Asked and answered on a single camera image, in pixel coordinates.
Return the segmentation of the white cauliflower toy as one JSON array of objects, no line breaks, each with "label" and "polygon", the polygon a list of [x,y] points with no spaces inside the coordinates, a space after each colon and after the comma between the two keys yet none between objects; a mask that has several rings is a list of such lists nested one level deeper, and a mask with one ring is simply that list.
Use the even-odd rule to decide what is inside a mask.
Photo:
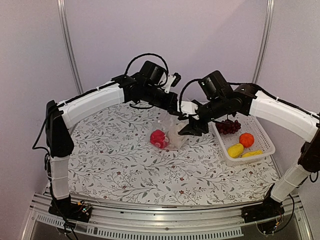
[{"label": "white cauliflower toy", "polygon": [[178,123],[174,126],[173,130],[172,130],[172,139],[175,141],[182,141],[185,136],[184,135],[179,135],[178,132],[185,127],[187,124],[184,122]]}]

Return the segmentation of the clear zip top bag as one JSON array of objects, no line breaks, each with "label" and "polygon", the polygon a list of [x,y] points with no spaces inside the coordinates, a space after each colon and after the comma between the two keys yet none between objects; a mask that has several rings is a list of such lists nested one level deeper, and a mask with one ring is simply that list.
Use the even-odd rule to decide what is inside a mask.
[{"label": "clear zip top bag", "polygon": [[186,135],[179,135],[179,131],[187,123],[186,120],[178,120],[167,112],[162,113],[152,124],[146,141],[161,150],[179,150],[188,138]]}]

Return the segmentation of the red bell pepper toy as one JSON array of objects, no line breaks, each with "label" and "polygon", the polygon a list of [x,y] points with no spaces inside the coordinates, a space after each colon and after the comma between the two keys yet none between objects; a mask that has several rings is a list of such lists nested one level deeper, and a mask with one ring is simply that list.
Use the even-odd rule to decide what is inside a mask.
[{"label": "red bell pepper toy", "polygon": [[165,149],[169,144],[169,139],[162,130],[156,129],[151,133],[149,142],[159,149]]}]

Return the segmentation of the yellow lemon toy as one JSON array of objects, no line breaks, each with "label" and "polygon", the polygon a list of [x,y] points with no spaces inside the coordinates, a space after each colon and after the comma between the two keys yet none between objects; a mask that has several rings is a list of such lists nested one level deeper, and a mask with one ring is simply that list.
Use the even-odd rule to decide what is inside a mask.
[{"label": "yellow lemon toy", "polygon": [[227,149],[231,158],[238,158],[244,152],[244,146],[241,143],[234,144]]}]

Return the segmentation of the orange pumpkin toy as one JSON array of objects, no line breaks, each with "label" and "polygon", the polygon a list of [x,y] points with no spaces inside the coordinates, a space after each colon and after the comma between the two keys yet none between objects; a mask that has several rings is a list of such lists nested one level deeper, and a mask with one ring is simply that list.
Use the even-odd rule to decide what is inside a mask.
[{"label": "orange pumpkin toy", "polygon": [[243,133],[239,137],[239,143],[243,145],[244,148],[251,147],[255,142],[255,138],[251,133]]}]

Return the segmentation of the yellow banana toy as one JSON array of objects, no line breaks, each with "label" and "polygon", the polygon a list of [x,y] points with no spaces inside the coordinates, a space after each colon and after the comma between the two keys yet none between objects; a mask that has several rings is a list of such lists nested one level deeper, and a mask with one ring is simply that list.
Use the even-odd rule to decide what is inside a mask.
[{"label": "yellow banana toy", "polygon": [[242,158],[249,158],[249,157],[253,157],[253,156],[256,156],[256,155],[261,155],[263,153],[264,152],[262,150],[250,151],[250,152],[247,152],[247,153],[243,154],[241,157]]}]

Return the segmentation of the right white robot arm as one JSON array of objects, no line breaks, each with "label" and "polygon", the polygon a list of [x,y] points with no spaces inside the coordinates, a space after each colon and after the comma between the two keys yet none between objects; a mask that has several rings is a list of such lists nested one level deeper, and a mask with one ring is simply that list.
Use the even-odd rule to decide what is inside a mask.
[{"label": "right white robot arm", "polygon": [[206,133],[209,122],[240,113],[267,120],[304,140],[297,163],[270,188],[266,201],[258,208],[262,218],[269,218],[278,210],[278,203],[311,173],[319,172],[320,116],[273,96],[257,84],[229,83],[218,70],[195,82],[205,93],[208,102],[183,102],[183,97],[179,96],[177,110],[189,118],[189,124],[179,132],[180,135],[200,136]]}]

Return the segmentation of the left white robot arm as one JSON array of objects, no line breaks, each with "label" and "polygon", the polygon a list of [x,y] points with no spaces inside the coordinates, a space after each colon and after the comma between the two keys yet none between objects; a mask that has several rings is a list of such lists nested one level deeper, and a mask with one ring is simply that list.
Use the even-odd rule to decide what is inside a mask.
[{"label": "left white robot arm", "polygon": [[174,116],[194,114],[193,103],[178,100],[178,95],[170,91],[180,79],[178,73],[169,75],[166,69],[146,61],[133,75],[124,73],[69,100],[47,103],[45,135],[50,154],[50,187],[53,199],[57,200],[54,207],[63,217],[70,217],[75,211],[66,200],[70,196],[68,162],[74,149],[69,129],[99,111],[130,101],[146,102]]}]

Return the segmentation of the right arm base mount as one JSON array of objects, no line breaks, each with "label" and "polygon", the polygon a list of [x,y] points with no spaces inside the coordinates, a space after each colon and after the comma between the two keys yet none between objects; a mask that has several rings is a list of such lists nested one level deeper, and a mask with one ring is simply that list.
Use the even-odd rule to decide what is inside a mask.
[{"label": "right arm base mount", "polygon": [[271,198],[270,190],[261,203],[241,209],[241,217],[245,223],[262,221],[257,224],[257,228],[265,235],[273,234],[277,230],[284,213],[282,203]]}]

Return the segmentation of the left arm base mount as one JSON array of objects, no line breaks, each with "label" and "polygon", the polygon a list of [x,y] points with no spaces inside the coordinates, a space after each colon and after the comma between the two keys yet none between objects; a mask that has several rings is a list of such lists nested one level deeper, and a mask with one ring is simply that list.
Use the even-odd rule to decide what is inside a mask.
[{"label": "left arm base mount", "polygon": [[67,220],[88,223],[91,218],[92,210],[93,208],[90,203],[85,203],[83,200],[74,203],[69,196],[61,200],[53,198],[48,212]]}]

